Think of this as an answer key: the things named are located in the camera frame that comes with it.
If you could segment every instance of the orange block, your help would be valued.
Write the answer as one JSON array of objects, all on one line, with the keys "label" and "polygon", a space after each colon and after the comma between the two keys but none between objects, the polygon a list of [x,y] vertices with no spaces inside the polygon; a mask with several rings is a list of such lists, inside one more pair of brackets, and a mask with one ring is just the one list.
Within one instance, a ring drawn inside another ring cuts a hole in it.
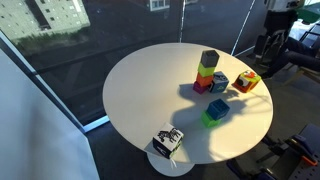
[{"label": "orange block", "polygon": [[202,77],[200,73],[197,75],[197,82],[201,87],[209,86],[213,80],[213,75]]}]

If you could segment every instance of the floor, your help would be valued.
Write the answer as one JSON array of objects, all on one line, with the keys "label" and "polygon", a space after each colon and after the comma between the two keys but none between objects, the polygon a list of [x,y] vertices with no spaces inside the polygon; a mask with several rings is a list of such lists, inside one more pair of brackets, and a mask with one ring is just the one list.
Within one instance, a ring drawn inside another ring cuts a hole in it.
[{"label": "floor", "polygon": [[[254,60],[239,57],[256,72],[263,72],[254,66]],[[273,99],[274,117],[269,135],[274,139],[284,140],[299,131],[308,123],[320,126],[320,85],[306,77],[282,86],[293,75],[295,69],[278,72],[273,79],[265,80]],[[127,142],[107,123],[87,134],[92,153],[97,165],[100,179],[104,180],[162,180],[172,179],[158,173],[150,165],[146,154]],[[237,157],[241,167],[246,171],[257,171],[260,167],[270,167],[276,157],[261,164],[257,159],[268,153],[267,147],[259,143],[250,151]],[[225,162],[195,165],[187,174],[174,178],[176,180],[224,180],[237,179],[227,168]]]}]

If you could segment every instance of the round white table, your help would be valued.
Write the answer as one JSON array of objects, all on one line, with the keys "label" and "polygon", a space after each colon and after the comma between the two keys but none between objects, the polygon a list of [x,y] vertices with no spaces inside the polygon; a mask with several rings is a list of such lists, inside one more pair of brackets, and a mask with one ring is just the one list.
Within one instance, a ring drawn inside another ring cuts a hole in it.
[{"label": "round white table", "polygon": [[[131,144],[147,152],[160,173],[180,176],[194,164],[225,161],[253,148],[267,133],[273,116],[270,93],[263,81],[249,93],[232,86],[237,76],[252,70],[237,58],[217,51],[215,71],[229,79],[223,93],[202,95],[192,87],[202,51],[213,48],[187,43],[146,47],[123,58],[109,73],[103,104],[115,129]],[[206,128],[201,113],[221,98],[230,107],[222,122]],[[177,167],[153,147],[152,138],[165,122],[184,133],[173,156]]]}]

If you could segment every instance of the table base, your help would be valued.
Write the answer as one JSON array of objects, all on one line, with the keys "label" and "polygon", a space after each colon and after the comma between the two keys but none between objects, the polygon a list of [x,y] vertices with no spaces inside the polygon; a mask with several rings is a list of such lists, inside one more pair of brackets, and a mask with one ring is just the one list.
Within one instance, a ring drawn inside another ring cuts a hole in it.
[{"label": "table base", "polygon": [[170,160],[166,158],[151,153],[147,153],[147,156],[154,169],[159,173],[170,177],[182,176],[189,172],[194,166],[194,164],[176,163],[177,167],[171,167]]}]

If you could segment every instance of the stacked blocks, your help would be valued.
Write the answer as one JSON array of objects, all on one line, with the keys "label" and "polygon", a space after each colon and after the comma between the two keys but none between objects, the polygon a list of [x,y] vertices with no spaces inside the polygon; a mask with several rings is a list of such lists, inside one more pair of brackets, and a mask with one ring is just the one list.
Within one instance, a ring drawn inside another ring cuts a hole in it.
[{"label": "stacked blocks", "polygon": [[251,91],[260,80],[261,77],[259,75],[248,70],[238,76],[236,81],[233,83],[233,86],[239,91],[247,93]]},{"label": "stacked blocks", "polygon": [[198,66],[198,74],[193,89],[202,94],[213,80],[214,69],[218,63],[219,54],[215,50],[203,51]]},{"label": "stacked blocks", "polygon": [[229,84],[228,78],[223,74],[223,72],[218,71],[213,75],[213,80],[209,87],[211,93],[223,92]]},{"label": "stacked blocks", "polygon": [[165,123],[152,139],[153,147],[164,157],[170,159],[181,145],[183,133],[169,123]]},{"label": "stacked blocks", "polygon": [[208,109],[201,114],[201,120],[206,127],[213,127],[221,122],[221,118],[227,115],[230,107],[221,99],[212,101]]}]

